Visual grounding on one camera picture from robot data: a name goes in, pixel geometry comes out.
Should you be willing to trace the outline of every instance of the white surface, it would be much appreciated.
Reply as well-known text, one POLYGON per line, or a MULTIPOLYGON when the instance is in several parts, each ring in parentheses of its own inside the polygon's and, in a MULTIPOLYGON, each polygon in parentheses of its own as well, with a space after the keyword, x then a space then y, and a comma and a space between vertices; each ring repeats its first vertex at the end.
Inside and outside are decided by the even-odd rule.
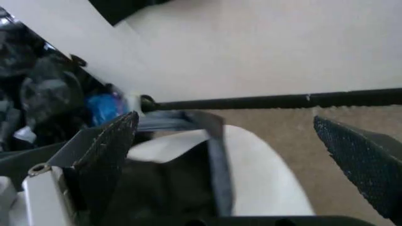
MULTIPOLYGON (((166 162, 206 139, 202 130, 160 137, 130 149, 128 157, 166 162)), ((314 214, 303 188, 267 143, 236 126, 225 127, 225 142, 234 184, 234 215, 314 214)))
POLYGON ((92 75, 158 102, 402 85, 400 0, 174 0, 116 27, 87 0, 0 5, 92 75))
POLYGON ((59 177, 60 172, 50 170, 23 181, 29 226, 72 226, 59 177))

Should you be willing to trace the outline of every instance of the beige carpet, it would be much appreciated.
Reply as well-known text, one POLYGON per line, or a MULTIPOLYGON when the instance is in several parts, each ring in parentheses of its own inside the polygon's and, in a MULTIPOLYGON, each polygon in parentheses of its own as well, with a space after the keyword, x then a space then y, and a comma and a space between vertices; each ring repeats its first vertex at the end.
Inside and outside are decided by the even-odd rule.
POLYGON ((296 174, 318 215, 345 215, 377 226, 383 219, 329 157, 313 129, 319 114, 402 141, 402 106, 308 109, 210 110, 227 124, 243 127, 272 146, 296 174))

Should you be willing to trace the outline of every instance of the textured black pad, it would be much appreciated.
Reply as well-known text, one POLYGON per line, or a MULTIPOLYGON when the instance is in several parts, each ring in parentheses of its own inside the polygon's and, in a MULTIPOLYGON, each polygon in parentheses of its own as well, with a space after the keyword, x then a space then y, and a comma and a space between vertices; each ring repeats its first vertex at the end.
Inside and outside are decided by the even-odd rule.
POLYGON ((76 204, 77 200, 85 203, 94 225, 102 217, 117 185, 137 122, 135 112, 114 120, 97 137, 88 137, 92 139, 90 148, 71 167, 64 168, 73 199, 76 204))
POLYGON ((402 212, 402 144, 383 134, 316 116, 314 128, 331 157, 365 199, 399 225, 402 212))

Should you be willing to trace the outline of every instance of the dark fabric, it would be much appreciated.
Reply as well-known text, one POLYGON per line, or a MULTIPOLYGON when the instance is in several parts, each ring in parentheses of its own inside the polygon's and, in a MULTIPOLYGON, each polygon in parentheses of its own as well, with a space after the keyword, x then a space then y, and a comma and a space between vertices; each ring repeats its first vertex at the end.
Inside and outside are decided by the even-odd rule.
POLYGON ((111 24, 115 25, 138 10, 158 5, 169 0, 89 0, 98 12, 111 24))
POLYGON ((216 216, 215 205, 208 144, 202 142, 166 163, 126 160, 102 225, 155 216, 216 216))
POLYGON ((155 111, 140 118, 138 131, 204 129, 208 136, 212 189, 219 216, 230 216, 233 192, 229 164, 223 141, 224 122, 217 115, 200 111, 155 111))
POLYGON ((31 128, 84 105, 78 79, 53 56, 36 62, 22 83, 20 99, 31 128))

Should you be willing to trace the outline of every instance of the textured surface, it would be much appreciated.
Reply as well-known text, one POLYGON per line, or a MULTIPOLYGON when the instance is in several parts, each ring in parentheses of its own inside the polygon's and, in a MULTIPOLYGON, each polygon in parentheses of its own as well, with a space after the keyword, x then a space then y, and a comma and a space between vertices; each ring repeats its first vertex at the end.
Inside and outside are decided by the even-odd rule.
POLYGON ((370 206, 330 158, 314 131, 313 117, 319 114, 402 140, 402 106, 209 112, 268 142, 294 171, 318 215, 346 215, 377 226, 393 225, 370 206))
POLYGON ((385 135, 365 132, 321 117, 314 118, 318 137, 345 176, 378 213, 399 224, 402 145, 385 135), (389 148, 390 142, 396 145, 389 148))

